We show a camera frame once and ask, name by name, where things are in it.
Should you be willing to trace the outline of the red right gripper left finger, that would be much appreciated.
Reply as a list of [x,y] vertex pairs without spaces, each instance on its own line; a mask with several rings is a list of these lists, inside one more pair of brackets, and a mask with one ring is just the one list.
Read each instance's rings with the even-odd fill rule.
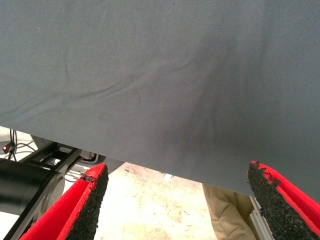
[[21,239],[93,240],[108,180],[106,164],[88,169]]

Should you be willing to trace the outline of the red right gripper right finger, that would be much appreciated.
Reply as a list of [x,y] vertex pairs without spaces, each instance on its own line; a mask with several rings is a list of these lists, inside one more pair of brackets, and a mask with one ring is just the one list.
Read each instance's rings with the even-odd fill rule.
[[320,205],[273,168],[252,161],[248,183],[275,240],[318,240]]

